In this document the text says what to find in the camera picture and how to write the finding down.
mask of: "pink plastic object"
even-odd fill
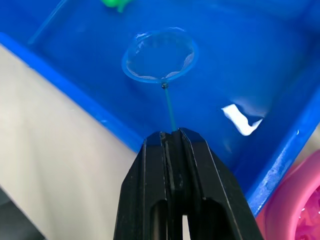
[[[320,150],[284,178],[257,222],[266,240],[320,240]]]

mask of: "blue plastic container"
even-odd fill
[[[320,0],[0,0],[0,43],[125,144],[171,131],[159,84],[122,69],[133,39],[183,29],[198,59],[169,92],[178,127],[199,132],[256,215],[320,120]]]

